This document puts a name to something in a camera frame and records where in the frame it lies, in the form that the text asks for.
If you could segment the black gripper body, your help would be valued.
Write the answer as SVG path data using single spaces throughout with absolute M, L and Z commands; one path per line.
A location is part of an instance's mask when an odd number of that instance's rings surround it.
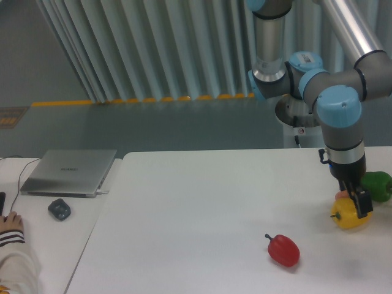
M 333 151 L 333 149 L 322 148 L 318 150 L 320 162 L 329 166 L 330 173 L 339 182 L 340 190 L 355 192 L 360 189 L 361 178 L 366 171 L 366 156 L 363 154 L 360 159 L 349 159 L 348 163 L 340 163 L 332 159 L 332 155 L 329 155 L 328 151 Z

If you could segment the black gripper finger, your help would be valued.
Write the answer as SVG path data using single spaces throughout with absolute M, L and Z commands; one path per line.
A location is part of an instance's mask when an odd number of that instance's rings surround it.
M 347 182 L 346 184 L 349 198 L 353 201 L 357 218 L 362 219 L 373 212 L 371 193 L 357 183 Z

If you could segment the cream sleeved forearm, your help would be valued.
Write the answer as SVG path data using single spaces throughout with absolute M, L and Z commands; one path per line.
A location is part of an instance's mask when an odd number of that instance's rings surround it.
M 39 273 L 39 262 L 23 232 L 1 232 L 1 293 L 38 293 Z

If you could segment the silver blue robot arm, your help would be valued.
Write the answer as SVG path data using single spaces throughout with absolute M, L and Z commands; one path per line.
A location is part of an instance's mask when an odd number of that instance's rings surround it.
M 362 219 L 373 210 L 370 190 L 361 179 L 366 171 L 362 102 L 391 94 L 391 59 L 354 1 L 320 1 L 333 31 L 353 64 L 351 70 L 329 73 L 310 52 L 283 59 L 285 16 L 291 1 L 248 1 L 255 20 L 256 62 L 249 79 L 256 97 L 288 94 L 302 100 L 319 123 L 327 164 L 339 187 L 348 193 Z

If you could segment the person's hand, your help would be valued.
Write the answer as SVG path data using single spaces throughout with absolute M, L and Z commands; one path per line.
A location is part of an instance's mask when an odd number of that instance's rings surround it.
M 15 211 L 10 212 L 7 216 L 1 216 L 0 232 L 24 232 L 22 216 Z

